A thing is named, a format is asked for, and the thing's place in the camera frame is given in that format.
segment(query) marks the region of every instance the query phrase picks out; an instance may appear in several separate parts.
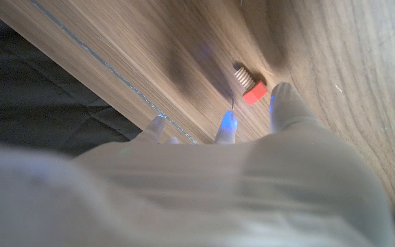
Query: dark cloth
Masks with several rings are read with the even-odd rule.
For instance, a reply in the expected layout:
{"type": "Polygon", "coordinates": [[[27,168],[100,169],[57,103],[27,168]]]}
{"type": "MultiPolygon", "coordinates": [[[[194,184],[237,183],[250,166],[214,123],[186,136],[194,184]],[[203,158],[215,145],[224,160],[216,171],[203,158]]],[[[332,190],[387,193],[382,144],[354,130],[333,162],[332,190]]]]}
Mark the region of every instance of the dark cloth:
{"type": "Polygon", "coordinates": [[[140,131],[0,20],[0,142],[75,156],[140,131]]]}

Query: screw thread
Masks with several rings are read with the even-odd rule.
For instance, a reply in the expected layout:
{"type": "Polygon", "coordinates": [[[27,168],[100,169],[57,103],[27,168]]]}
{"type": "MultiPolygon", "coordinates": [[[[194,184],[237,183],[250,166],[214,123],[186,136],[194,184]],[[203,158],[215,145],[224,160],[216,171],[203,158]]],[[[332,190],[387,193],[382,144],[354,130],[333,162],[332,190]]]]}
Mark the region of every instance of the screw thread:
{"type": "Polygon", "coordinates": [[[234,76],[240,82],[240,84],[245,88],[245,90],[250,90],[254,86],[254,80],[251,75],[246,71],[245,68],[241,67],[234,76]]]}

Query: fingertip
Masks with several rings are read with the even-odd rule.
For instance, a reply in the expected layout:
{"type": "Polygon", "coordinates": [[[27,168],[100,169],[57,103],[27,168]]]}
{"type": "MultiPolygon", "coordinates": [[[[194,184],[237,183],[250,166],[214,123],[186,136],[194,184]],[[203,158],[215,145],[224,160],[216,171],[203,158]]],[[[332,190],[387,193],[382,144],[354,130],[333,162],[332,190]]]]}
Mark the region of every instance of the fingertip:
{"type": "Polygon", "coordinates": [[[237,128],[237,116],[232,110],[227,110],[224,118],[222,119],[222,123],[220,124],[221,128],[237,128]]]}
{"type": "Polygon", "coordinates": [[[170,137],[164,142],[164,144],[179,144],[179,141],[176,137],[170,137]]]}

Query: blue light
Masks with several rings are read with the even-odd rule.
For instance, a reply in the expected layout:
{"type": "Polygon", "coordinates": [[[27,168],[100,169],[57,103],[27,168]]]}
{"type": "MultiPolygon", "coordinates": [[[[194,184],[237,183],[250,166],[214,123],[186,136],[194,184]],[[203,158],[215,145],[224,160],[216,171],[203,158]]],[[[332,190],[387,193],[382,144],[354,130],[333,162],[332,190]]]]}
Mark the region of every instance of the blue light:
{"type": "Polygon", "coordinates": [[[237,118],[235,117],[232,110],[229,110],[225,113],[224,119],[222,120],[220,127],[228,129],[233,129],[237,127],[237,118]]]}

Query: wooden board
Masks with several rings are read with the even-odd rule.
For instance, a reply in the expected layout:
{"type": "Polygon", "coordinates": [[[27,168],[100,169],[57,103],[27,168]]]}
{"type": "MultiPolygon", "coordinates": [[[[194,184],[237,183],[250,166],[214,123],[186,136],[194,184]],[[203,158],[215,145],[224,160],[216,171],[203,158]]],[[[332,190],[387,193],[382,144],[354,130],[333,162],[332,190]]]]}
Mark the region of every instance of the wooden board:
{"type": "Polygon", "coordinates": [[[294,84],[376,171],[395,214],[395,1],[0,0],[0,18],[143,128],[210,143],[231,90],[237,141],[269,132],[233,64],[294,84]]]}

